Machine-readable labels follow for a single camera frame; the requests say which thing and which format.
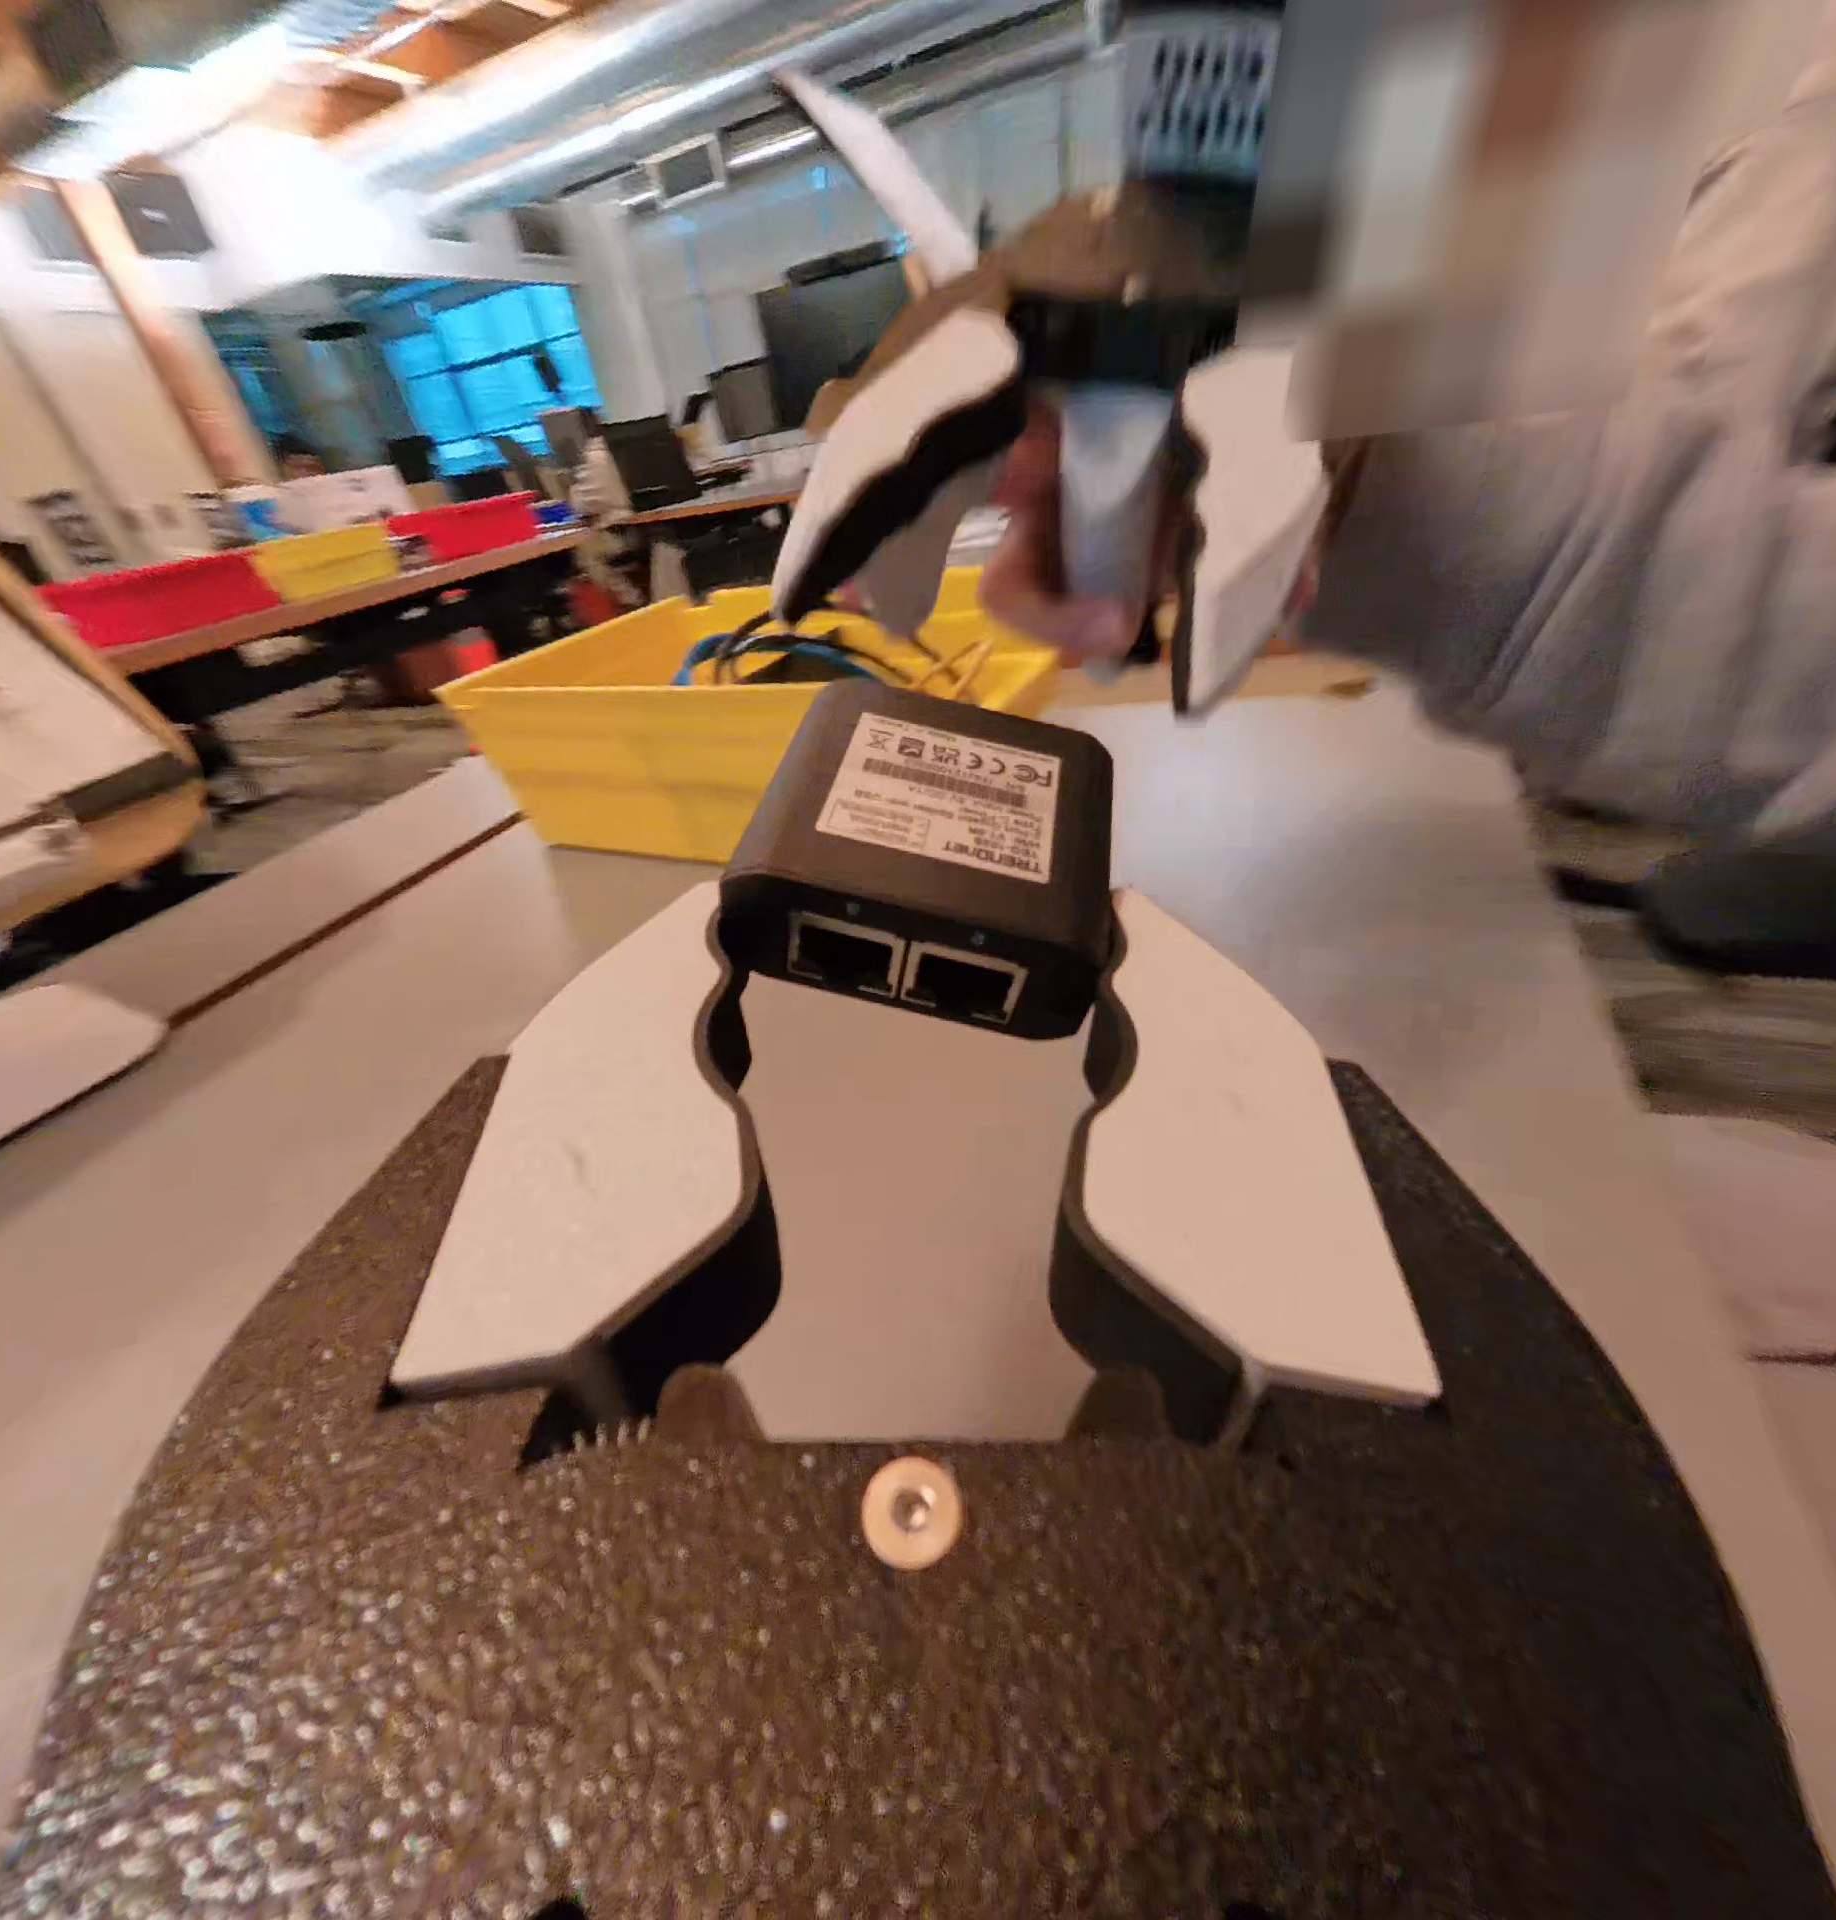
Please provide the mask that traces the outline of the black wall speaker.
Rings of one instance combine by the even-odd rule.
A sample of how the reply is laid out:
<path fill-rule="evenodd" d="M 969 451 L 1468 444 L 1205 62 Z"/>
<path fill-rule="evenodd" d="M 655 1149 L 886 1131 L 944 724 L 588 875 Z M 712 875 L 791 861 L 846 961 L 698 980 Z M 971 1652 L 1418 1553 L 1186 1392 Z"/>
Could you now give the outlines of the black wall speaker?
<path fill-rule="evenodd" d="M 184 177 L 163 167 L 118 167 L 103 185 L 132 249 L 145 259 L 194 262 L 212 236 Z"/>

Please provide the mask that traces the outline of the black network splitter box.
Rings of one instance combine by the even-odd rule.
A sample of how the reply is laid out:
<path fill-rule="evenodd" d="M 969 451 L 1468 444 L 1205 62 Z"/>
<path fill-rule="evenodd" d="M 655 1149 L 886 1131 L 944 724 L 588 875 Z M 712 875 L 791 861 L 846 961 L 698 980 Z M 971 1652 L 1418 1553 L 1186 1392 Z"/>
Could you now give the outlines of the black network splitter box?
<path fill-rule="evenodd" d="M 1115 762 L 1088 733 L 824 685 L 718 886 L 744 976 L 1062 1042 L 1116 943 Z"/>

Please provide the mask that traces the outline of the grey desk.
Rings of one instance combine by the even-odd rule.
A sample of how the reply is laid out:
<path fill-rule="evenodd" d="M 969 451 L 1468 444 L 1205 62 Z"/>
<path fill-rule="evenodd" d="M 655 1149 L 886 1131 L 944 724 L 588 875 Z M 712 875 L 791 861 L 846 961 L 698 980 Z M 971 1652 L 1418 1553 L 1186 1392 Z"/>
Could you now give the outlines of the grey desk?
<path fill-rule="evenodd" d="M 1123 881 L 1363 1065 L 1616 1361 L 1836 1871 L 1836 1566 L 1507 770 L 1394 691 L 1067 720 L 1116 760 Z M 170 1037 L 0 1149 L 0 1849 L 111 1527 L 220 1346 L 467 1067 L 703 877 L 550 850 L 459 766 L 64 971 Z"/>

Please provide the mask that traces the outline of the white stand base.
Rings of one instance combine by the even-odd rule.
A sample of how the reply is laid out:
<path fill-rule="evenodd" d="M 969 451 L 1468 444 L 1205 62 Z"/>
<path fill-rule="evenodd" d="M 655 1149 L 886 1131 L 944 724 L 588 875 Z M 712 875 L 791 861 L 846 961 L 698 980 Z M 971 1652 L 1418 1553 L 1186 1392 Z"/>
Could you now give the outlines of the white stand base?
<path fill-rule="evenodd" d="M 0 996 L 0 1146 L 154 1056 L 164 1020 L 68 984 Z"/>

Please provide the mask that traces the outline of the long wooden table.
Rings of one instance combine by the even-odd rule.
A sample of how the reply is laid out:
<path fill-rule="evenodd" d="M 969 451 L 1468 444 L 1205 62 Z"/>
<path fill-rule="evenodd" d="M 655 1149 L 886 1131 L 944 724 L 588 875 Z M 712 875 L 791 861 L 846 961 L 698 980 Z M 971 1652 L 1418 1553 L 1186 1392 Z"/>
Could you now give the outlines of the long wooden table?
<path fill-rule="evenodd" d="M 544 563 L 569 556 L 588 530 L 583 525 L 554 525 L 546 531 L 469 556 L 450 563 L 428 563 L 401 573 L 388 581 L 363 582 L 274 608 L 244 613 L 211 621 L 170 636 L 154 636 L 125 648 L 101 650 L 101 658 L 116 672 L 134 679 L 184 661 L 211 658 L 241 645 L 268 638 L 305 635 L 329 619 L 399 606 L 412 601 L 445 598 L 467 592 L 487 578 L 499 578 L 514 567 Z"/>

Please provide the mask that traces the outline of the laminated instruction sheet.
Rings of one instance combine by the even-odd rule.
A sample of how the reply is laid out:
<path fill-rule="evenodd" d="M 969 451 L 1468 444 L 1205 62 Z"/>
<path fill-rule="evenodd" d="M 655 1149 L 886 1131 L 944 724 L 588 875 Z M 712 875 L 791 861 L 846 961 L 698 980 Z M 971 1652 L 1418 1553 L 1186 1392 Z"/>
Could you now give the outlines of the laminated instruction sheet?
<path fill-rule="evenodd" d="M 187 784 L 187 760 L 0 606 L 0 841 Z"/>

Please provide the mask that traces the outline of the red plastic bin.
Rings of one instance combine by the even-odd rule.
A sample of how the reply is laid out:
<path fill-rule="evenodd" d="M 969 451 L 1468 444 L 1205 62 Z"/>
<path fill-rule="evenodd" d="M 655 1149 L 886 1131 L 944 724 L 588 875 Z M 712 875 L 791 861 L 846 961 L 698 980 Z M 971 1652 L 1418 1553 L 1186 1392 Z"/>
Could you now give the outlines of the red plastic bin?
<path fill-rule="evenodd" d="M 235 549 L 94 573 L 40 586 L 37 596 L 94 651 L 177 636 L 282 604 L 249 556 Z"/>
<path fill-rule="evenodd" d="M 402 553 L 402 566 L 459 563 L 539 533 L 532 493 L 498 493 L 392 515 L 383 523 Z"/>

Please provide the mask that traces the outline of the instruction sheet on stand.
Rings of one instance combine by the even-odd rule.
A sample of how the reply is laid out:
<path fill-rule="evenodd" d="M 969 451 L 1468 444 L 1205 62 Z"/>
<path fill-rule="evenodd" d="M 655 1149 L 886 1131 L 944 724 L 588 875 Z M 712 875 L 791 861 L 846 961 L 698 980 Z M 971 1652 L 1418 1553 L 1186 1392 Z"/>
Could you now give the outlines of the instruction sheet on stand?
<path fill-rule="evenodd" d="M 0 934 L 71 901 L 103 890 L 181 850 L 204 814 L 194 753 L 159 710 L 103 663 L 0 558 L 0 606 L 74 666 L 187 760 L 187 784 L 129 803 L 84 827 L 53 826 L 0 841 Z"/>

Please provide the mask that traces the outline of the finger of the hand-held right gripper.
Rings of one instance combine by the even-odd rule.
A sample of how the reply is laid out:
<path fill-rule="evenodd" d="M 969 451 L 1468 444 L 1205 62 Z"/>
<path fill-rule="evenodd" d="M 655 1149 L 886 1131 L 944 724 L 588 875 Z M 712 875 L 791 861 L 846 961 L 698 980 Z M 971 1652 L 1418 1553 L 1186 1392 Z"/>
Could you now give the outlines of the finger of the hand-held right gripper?
<path fill-rule="evenodd" d="M 1292 408 L 1293 349 L 1240 346 L 1186 376 L 1192 455 L 1170 641 L 1171 708 L 1216 708 L 1282 632 L 1329 503 L 1320 444 Z"/>
<path fill-rule="evenodd" d="M 858 587 L 890 632 L 929 619 L 960 523 L 984 508 L 1026 428 L 1020 341 L 965 306 L 871 376 L 820 444 L 769 578 L 793 625 Z"/>

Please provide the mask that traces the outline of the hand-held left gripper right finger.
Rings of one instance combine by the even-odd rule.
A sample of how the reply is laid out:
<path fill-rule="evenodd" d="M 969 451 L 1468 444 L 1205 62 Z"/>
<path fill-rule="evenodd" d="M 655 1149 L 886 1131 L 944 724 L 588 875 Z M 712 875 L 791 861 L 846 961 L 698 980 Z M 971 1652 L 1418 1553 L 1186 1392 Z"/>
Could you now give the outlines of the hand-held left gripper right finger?
<path fill-rule="evenodd" d="M 1231 1442 L 1288 1390 L 1432 1408 L 1413 1296 L 1331 1063 L 1237 961 L 1134 890 L 1085 1048 L 1050 1311 L 1073 1432 Z"/>

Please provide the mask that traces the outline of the large black monitor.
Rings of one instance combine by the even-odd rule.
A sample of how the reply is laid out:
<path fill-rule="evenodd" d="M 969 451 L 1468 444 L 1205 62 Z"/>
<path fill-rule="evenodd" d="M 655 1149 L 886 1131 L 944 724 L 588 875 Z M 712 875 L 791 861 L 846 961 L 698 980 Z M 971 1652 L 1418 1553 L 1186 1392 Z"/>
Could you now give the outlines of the large black monitor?
<path fill-rule="evenodd" d="M 754 295 L 779 431 L 801 428 L 828 384 L 858 376 L 906 301 L 901 253 L 871 249 L 807 262 Z"/>

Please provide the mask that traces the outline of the small yellow plastic bin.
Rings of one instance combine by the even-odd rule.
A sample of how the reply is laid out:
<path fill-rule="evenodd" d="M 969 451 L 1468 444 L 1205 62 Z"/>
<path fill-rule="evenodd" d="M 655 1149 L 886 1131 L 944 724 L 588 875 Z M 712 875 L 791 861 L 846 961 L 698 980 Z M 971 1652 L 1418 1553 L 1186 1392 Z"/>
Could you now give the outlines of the small yellow plastic bin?
<path fill-rule="evenodd" d="M 259 541 L 249 563 L 286 604 L 336 596 L 401 577 L 396 545 L 380 521 Z"/>

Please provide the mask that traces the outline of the person's right hand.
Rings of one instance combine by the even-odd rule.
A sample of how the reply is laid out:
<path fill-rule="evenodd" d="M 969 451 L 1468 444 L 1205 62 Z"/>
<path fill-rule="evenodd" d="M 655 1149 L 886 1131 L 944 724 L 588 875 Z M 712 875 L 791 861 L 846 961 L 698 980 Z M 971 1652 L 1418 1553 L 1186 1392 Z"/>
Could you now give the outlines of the person's right hand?
<path fill-rule="evenodd" d="M 1123 666 L 1145 630 L 1127 602 L 1069 587 L 1061 531 L 1061 414 L 1033 402 L 994 482 L 1004 531 L 982 566 L 979 602 L 1004 628 L 1055 650 L 1067 666 Z"/>

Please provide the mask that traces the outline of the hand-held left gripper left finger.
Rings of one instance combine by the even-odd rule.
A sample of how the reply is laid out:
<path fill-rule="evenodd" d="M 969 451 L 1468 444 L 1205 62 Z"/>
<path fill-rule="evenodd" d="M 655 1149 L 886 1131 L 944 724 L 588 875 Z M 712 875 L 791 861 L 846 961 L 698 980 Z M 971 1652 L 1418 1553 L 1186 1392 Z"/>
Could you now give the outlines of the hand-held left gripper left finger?
<path fill-rule="evenodd" d="M 611 1427 L 765 1327 L 779 1234 L 742 1099 L 746 976 L 715 919 L 715 886 L 690 888 L 520 1031 L 392 1361 L 395 1395 L 538 1387 Z"/>

